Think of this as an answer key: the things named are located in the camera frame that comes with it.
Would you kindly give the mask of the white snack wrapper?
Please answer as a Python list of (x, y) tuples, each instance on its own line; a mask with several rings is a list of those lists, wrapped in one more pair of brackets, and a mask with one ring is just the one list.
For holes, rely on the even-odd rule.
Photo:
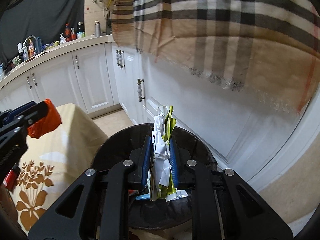
[(153, 153), (151, 157), (151, 179), (150, 179), (150, 198), (156, 201), (162, 196), (161, 185), (168, 185), (170, 165), (167, 161), (166, 146), (162, 140), (161, 132), (163, 125), (162, 106), (158, 108), (158, 115), (154, 117), (154, 126), (152, 130), (151, 142)]

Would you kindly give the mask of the yellow snack wrapper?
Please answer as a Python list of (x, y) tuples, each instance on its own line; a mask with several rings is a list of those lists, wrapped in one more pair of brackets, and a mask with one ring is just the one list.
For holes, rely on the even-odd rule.
[(171, 201), (177, 198), (177, 189), (178, 186), (178, 166), (176, 161), (176, 151), (174, 150), (172, 134), (176, 126), (176, 119), (173, 117), (174, 107), (172, 105), (162, 106), (162, 140), (166, 146), (167, 161), (170, 165), (170, 174), (168, 185), (159, 183), (161, 185), (162, 198), (165, 200)]

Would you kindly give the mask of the orange plastic bag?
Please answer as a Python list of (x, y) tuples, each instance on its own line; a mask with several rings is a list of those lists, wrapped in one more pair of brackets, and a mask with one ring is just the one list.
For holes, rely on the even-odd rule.
[(44, 118), (28, 127), (28, 135), (31, 138), (39, 139), (43, 135), (54, 131), (62, 124), (61, 116), (52, 101), (46, 99), (44, 102), (48, 107), (48, 113)]

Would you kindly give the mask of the red black bottle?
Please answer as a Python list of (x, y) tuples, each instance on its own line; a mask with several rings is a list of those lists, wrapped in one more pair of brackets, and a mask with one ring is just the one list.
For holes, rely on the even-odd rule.
[(10, 172), (3, 180), (3, 184), (8, 191), (12, 191), (15, 187), (16, 180), (20, 174), (20, 168), (18, 165), (14, 165)]

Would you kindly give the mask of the teal white tube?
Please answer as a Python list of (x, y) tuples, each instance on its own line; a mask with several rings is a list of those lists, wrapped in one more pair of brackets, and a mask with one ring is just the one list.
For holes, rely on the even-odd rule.
[(148, 200), (148, 199), (150, 199), (150, 194), (149, 193), (141, 194), (141, 195), (138, 195), (136, 197), (136, 200)]

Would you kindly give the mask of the black trash bin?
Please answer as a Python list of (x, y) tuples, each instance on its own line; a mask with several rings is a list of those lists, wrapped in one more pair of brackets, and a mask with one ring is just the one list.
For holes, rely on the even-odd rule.
[(187, 150), (193, 160), (217, 171), (217, 162), (209, 148), (193, 133), (177, 126), (167, 132), (164, 125), (146, 123), (125, 128), (109, 137), (97, 151), (91, 167), (97, 171), (110, 170), (120, 161), (129, 158), (132, 151), (142, 148), (150, 136), (150, 161), (147, 172), (150, 194), (147, 200), (129, 198), (129, 227), (140, 230), (163, 230), (189, 221), (192, 218), (192, 194), (178, 197), (174, 182), (178, 168), (172, 166), (174, 142)]

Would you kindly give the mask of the white kitchen cabinets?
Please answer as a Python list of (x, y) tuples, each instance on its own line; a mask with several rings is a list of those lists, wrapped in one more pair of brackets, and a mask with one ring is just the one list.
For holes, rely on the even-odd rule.
[(57, 46), (1, 78), (1, 109), (49, 98), (74, 103), (91, 117), (121, 107), (134, 124), (173, 105), (178, 126), (200, 137), (220, 168), (232, 168), (256, 190), (275, 181), (317, 180), (319, 95), (302, 114), (263, 103), (191, 75), (186, 69), (108, 37)]

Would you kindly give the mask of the floral beige tablecloth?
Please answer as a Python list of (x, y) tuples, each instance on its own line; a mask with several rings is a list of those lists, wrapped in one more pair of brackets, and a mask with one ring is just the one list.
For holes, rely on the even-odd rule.
[(11, 193), (17, 221), (28, 233), (61, 194), (90, 167), (107, 135), (78, 106), (57, 108), (61, 125), (39, 139), (27, 137), (20, 175)]

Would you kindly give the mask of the white blue detergent bottle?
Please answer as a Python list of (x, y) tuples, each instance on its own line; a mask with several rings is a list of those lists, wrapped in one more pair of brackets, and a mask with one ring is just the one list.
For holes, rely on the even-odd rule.
[(27, 61), (27, 59), (29, 59), (28, 47), (24, 46), (23, 47), (23, 61)]

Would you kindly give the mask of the chrome sink faucet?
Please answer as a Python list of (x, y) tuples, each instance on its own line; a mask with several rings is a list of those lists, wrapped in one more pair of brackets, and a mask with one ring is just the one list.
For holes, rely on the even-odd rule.
[(29, 54), (29, 57), (33, 57), (40, 53), (39, 40), (34, 35), (28, 36), (23, 42), (23, 48), (26, 48)]

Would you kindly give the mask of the dark red sauce bottle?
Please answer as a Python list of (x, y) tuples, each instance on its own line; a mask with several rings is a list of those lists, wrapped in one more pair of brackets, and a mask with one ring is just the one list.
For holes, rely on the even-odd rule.
[(71, 41), (71, 30), (68, 23), (66, 23), (66, 26), (65, 26), (64, 36), (65, 36), (66, 42)]

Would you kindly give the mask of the black window curtain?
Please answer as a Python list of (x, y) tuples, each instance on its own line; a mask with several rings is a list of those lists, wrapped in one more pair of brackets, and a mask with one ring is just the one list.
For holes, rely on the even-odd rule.
[(84, 0), (23, 0), (1, 16), (1, 63), (18, 54), (17, 45), (34, 35), (43, 44), (57, 41), (68, 23), (84, 20)]

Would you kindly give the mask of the steel thermos bottle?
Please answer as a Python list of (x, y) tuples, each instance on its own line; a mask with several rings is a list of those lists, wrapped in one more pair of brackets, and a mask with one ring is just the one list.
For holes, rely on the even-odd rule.
[(100, 26), (100, 21), (97, 20), (95, 21), (95, 37), (100, 37), (101, 36), (101, 26)]

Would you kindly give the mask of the black knife block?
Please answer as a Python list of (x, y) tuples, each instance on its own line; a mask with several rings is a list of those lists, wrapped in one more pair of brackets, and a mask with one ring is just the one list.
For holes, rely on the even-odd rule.
[(112, 34), (112, 21), (110, 18), (110, 11), (107, 12), (106, 15), (106, 35)]

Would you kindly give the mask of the plaid beige blanket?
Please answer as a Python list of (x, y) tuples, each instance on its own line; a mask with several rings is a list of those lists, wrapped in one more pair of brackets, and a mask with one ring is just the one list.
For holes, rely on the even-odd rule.
[(114, 0), (112, 35), (282, 109), (301, 111), (319, 85), (311, 0)]

